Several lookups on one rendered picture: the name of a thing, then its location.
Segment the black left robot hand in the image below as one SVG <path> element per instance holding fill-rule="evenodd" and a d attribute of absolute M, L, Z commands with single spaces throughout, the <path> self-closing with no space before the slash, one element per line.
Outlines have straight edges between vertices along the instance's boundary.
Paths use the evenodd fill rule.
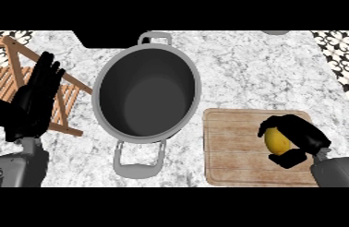
<path fill-rule="evenodd" d="M 40 137 L 49 128 L 55 95 L 65 73 L 53 57 L 53 54 L 43 52 L 28 83 L 18 89 L 10 102 L 0 100 L 0 126 L 4 127 L 6 142 Z"/>

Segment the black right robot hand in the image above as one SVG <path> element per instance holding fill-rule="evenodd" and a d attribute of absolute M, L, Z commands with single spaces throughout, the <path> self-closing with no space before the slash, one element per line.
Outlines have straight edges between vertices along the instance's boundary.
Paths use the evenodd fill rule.
<path fill-rule="evenodd" d="M 308 153 L 316 156 L 321 149 L 327 149 L 331 145 L 331 141 L 318 127 L 294 114 L 272 115 L 259 126 L 257 136 L 263 137 L 271 128 L 275 128 L 297 146 L 281 155 L 269 155 L 269 159 L 285 169 L 306 160 Z"/>

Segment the yellow lemon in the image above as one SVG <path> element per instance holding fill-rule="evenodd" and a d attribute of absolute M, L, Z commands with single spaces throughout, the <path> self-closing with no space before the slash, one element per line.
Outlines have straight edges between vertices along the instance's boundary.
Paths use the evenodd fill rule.
<path fill-rule="evenodd" d="M 290 150 L 290 140 L 275 127 L 266 130 L 265 143 L 274 155 L 282 155 Z"/>

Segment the wooden cutting board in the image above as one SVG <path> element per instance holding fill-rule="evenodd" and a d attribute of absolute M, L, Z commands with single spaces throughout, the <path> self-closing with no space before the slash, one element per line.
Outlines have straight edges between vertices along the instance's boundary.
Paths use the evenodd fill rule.
<path fill-rule="evenodd" d="M 310 173 L 312 156 L 290 169 L 269 160 L 265 140 L 257 136 L 260 123 L 272 115 L 303 111 L 205 109 L 203 113 L 204 176 L 210 185 L 316 187 Z"/>

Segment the large grey pot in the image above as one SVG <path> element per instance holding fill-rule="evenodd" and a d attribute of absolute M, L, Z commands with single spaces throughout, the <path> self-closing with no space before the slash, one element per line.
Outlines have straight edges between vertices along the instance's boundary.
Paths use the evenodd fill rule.
<path fill-rule="evenodd" d="M 200 100 L 200 71 L 186 54 L 169 42 L 139 42 L 109 60 L 96 76 L 92 104 L 98 124 L 117 138 L 117 175 L 146 179 L 158 174 L 166 141 L 183 129 Z M 120 162 L 127 142 L 160 145 L 152 165 Z"/>

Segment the wooden slatted rack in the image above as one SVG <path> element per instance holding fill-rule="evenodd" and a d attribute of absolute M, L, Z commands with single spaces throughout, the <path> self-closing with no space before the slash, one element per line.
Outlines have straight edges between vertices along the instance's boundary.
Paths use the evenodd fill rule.
<path fill-rule="evenodd" d="M 31 67 L 21 66 L 19 54 L 32 61 L 37 61 L 40 56 L 10 36 L 0 37 L 0 48 L 6 50 L 9 58 L 7 65 L 0 66 L 0 100 L 10 102 L 15 92 L 27 84 L 32 73 Z M 64 74 L 62 79 L 69 84 L 59 87 L 49 129 L 80 137 L 83 132 L 68 125 L 66 118 L 74 107 L 78 92 L 83 90 L 92 94 L 93 90 L 68 73 Z"/>

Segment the black flat appliance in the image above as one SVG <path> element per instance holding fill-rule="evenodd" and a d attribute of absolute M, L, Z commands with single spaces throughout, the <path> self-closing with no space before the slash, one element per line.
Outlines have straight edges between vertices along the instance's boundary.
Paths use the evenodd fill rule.
<path fill-rule="evenodd" d="M 74 34 L 86 48 L 126 49 L 137 44 L 145 30 L 75 30 Z"/>

